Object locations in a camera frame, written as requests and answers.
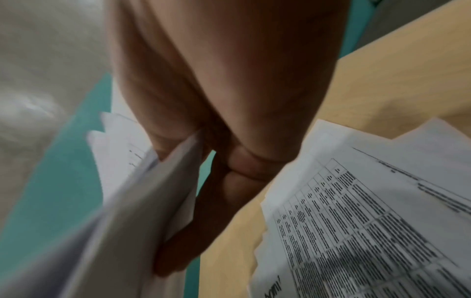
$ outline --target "hand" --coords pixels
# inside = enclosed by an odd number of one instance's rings
[[[161,159],[205,129],[193,221],[157,252],[183,270],[296,158],[328,88],[348,0],[109,0],[114,75]]]

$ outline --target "wooden desk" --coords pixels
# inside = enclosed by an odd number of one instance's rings
[[[471,0],[454,0],[342,58],[317,116],[389,138],[438,116],[471,136]],[[201,298],[247,297],[264,195],[201,256]]]

